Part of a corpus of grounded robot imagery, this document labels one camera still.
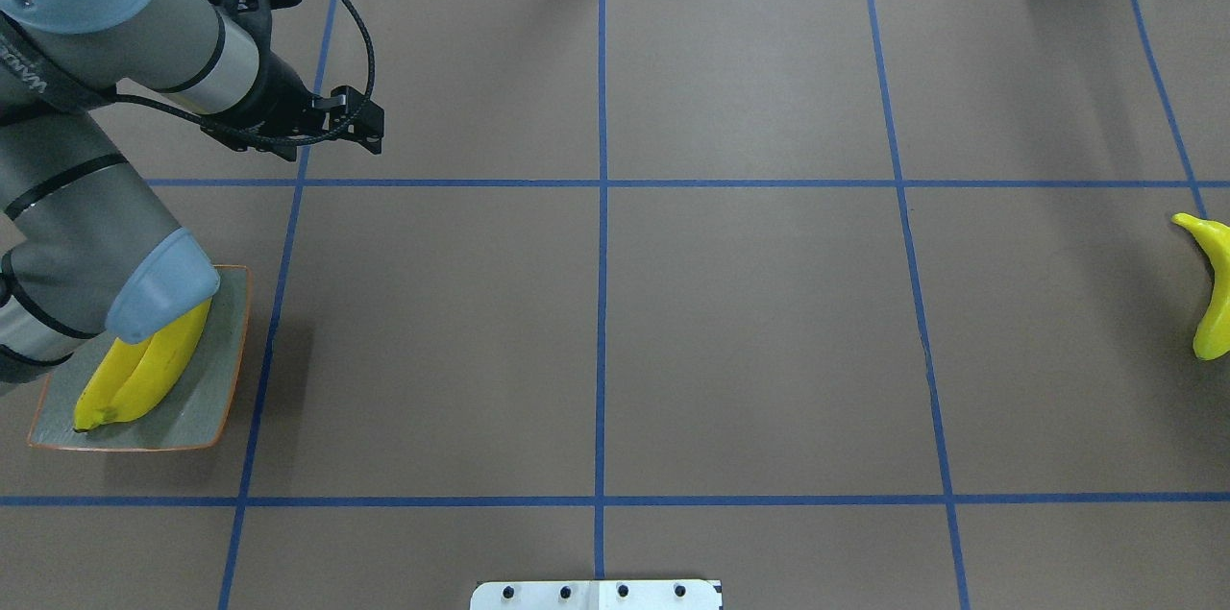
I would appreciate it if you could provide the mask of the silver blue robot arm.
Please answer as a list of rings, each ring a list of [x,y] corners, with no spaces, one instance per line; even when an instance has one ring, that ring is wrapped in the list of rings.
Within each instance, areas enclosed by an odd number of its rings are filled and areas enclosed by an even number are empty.
[[[351,0],[337,0],[359,22]],[[272,46],[303,0],[2,0],[2,390],[44,378],[97,335],[148,339],[218,291],[197,239],[93,111],[141,106],[237,152],[295,160],[321,141],[380,154],[375,49],[364,89],[312,92]]]

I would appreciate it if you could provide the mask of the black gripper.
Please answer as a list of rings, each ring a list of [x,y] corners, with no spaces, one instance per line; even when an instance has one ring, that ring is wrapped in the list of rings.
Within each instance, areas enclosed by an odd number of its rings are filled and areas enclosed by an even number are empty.
[[[385,109],[370,92],[339,85],[317,97],[272,50],[260,53],[255,85],[237,106],[203,118],[200,130],[237,152],[290,152],[289,140],[317,137],[355,143],[378,156],[385,138]]]

